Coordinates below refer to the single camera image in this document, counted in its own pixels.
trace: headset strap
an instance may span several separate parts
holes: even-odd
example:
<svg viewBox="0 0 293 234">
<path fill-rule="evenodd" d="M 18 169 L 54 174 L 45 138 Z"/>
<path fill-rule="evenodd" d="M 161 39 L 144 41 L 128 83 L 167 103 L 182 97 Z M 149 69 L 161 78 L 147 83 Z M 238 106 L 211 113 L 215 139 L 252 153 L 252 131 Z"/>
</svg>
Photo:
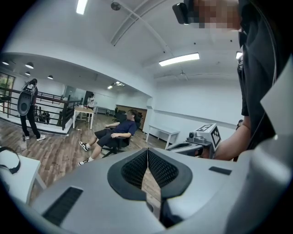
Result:
<svg viewBox="0 0 293 234">
<path fill-rule="evenodd" d="M 18 153 L 15 152 L 13 149 L 4 146 L 4 147 L 1 147 L 1 148 L 0 148 L 0 153 L 1 153 L 2 151 L 4 151 L 4 150 L 8 150 L 8 151 L 11 151 L 11 152 L 15 153 L 15 154 L 17 155 L 18 159 L 19 159 Z M 17 173 L 17 172 L 19 171 L 19 169 L 20 169 L 20 164 L 21 164 L 21 163 L 20 163 L 20 159 L 19 159 L 17 166 L 14 167 L 14 168 L 8 168 L 7 166 L 2 165 L 2 164 L 0 164 L 0 167 L 7 168 L 7 169 L 11 172 L 11 174 L 15 174 L 15 173 Z"/>
</svg>

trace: person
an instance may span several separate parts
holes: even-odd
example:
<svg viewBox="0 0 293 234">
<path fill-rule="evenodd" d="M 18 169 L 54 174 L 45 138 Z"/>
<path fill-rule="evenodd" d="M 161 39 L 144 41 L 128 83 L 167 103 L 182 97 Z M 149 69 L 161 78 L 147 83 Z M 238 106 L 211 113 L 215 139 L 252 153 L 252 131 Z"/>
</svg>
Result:
<svg viewBox="0 0 293 234">
<path fill-rule="evenodd" d="M 275 135 L 260 101 L 289 58 L 291 36 L 286 35 L 286 22 L 289 22 L 290 14 L 284 3 L 268 4 L 263 0 L 194 0 L 193 4 L 200 24 L 213 23 L 217 28 L 239 31 L 243 56 L 237 70 L 244 119 L 237 131 L 221 142 L 215 152 L 215 159 L 231 160 Z M 208 158 L 207 149 L 202 156 Z"/>
<path fill-rule="evenodd" d="M 35 91 L 34 96 L 33 96 L 33 101 L 32 101 L 31 106 L 29 107 L 27 115 L 26 116 L 21 115 L 20 120 L 21 120 L 21 123 L 22 123 L 22 130 L 23 130 L 23 133 L 24 133 L 24 135 L 26 137 L 26 140 L 29 140 L 29 132 L 27 130 L 27 119 L 28 119 L 29 124 L 31 125 L 31 128 L 32 128 L 32 131 L 37 137 L 37 141 L 41 141 L 41 140 L 44 140 L 46 138 L 46 136 L 41 135 L 40 132 L 38 131 L 38 128 L 37 128 L 36 123 L 35 123 L 34 114 L 33 114 L 34 106 L 36 105 L 37 95 L 38 95 L 38 88 L 37 88 L 38 81 L 37 81 L 37 79 L 32 79 L 32 81 L 35 82 L 35 86 L 36 86 L 36 91 Z"/>
<path fill-rule="evenodd" d="M 92 109 L 92 110 L 93 110 L 93 108 L 94 108 L 94 106 L 95 106 L 94 101 L 95 101 L 95 95 L 94 95 L 94 93 L 92 93 L 92 94 L 88 97 L 88 99 L 87 99 L 87 107 L 88 107 L 89 109 Z"/>
<path fill-rule="evenodd" d="M 94 149 L 92 155 L 82 161 L 79 162 L 78 165 L 83 165 L 85 163 L 91 162 L 99 157 L 102 147 L 108 144 L 110 141 L 114 141 L 114 138 L 116 137 L 125 137 L 129 138 L 134 135 L 136 132 L 136 119 L 137 112 L 135 110 L 129 110 L 127 112 L 127 118 L 122 123 L 115 122 L 112 124 L 106 124 L 104 130 L 95 132 L 95 135 L 92 137 L 92 139 L 87 143 L 83 143 L 79 141 L 79 144 L 81 147 L 87 152 L 95 142 L 97 142 L 96 148 Z M 108 127 L 116 127 L 113 130 L 108 129 Z"/>
</svg>

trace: white ceiling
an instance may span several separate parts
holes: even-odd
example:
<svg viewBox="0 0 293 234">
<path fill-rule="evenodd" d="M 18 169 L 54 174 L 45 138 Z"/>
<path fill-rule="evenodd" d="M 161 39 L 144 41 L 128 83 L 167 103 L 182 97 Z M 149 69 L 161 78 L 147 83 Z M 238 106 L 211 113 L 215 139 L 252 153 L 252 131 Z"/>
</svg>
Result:
<svg viewBox="0 0 293 234">
<path fill-rule="evenodd" d="M 182 0 L 116 1 L 122 4 L 120 11 L 111 9 L 112 0 L 89 0 L 83 16 L 76 14 L 78 0 L 46 1 L 38 11 L 30 12 L 32 21 L 29 26 L 19 29 L 19 35 L 27 34 L 32 39 L 39 37 L 44 43 L 62 41 L 78 49 L 83 47 L 105 57 L 105 60 L 119 58 L 120 61 L 115 61 L 118 66 L 127 67 L 146 80 L 183 82 L 238 78 L 235 59 L 239 50 L 237 32 L 180 25 L 172 5 Z M 137 16 L 126 8 L 135 10 L 142 20 L 137 20 Z M 159 61 L 194 52 L 200 54 L 200 60 L 166 67 L 158 64 Z"/>
<path fill-rule="evenodd" d="M 9 61 L 9 65 L 4 65 L 0 63 L 0 69 L 4 68 L 6 70 L 12 71 L 15 74 L 27 78 L 37 78 L 37 79 L 48 79 L 49 75 L 52 75 L 54 81 L 71 85 L 76 88 L 89 90 L 85 85 L 81 83 L 96 84 L 98 88 L 107 89 L 112 83 L 118 80 L 112 77 L 106 76 L 99 72 L 90 70 L 85 67 L 81 67 L 76 64 L 72 64 L 63 60 L 39 56 L 30 54 L 2 54 L 0 57 L 1 61 Z M 32 62 L 34 69 L 27 68 L 25 64 Z M 111 90 L 113 92 L 134 92 L 136 91 L 131 86 L 114 86 Z"/>
</svg>

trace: black shorts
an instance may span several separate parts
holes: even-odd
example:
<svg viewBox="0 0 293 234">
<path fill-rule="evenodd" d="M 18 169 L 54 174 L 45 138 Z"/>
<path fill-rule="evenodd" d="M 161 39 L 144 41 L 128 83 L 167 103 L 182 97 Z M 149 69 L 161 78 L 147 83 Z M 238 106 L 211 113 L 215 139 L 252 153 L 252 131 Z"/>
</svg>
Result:
<svg viewBox="0 0 293 234">
<path fill-rule="evenodd" d="M 95 135 L 98 138 L 97 144 L 103 147 L 108 143 L 114 143 L 115 139 L 111 137 L 113 133 L 113 130 L 110 130 L 108 128 L 95 132 Z"/>
</svg>

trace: black shirt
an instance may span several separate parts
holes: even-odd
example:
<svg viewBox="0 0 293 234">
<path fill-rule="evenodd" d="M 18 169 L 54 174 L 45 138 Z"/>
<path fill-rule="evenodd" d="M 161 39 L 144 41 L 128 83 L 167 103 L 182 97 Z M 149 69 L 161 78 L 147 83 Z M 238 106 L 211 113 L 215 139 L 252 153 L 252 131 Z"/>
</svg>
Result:
<svg viewBox="0 0 293 234">
<path fill-rule="evenodd" d="M 238 69 L 242 92 L 242 115 L 250 117 L 253 138 L 249 149 L 254 149 L 258 143 L 275 134 L 260 103 L 272 87 L 275 60 L 269 31 L 256 8 L 248 0 L 239 0 L 239 13 L 242 17 L 239 44 L 240 47 L 243 46 L 243 68 Z M 278 49 L 278 76 L 286 64 L 284 58 L 288 57 L 288 54 L 283 48 L 284 41 L 280 33 L 275 40 Z"/>
</svg>

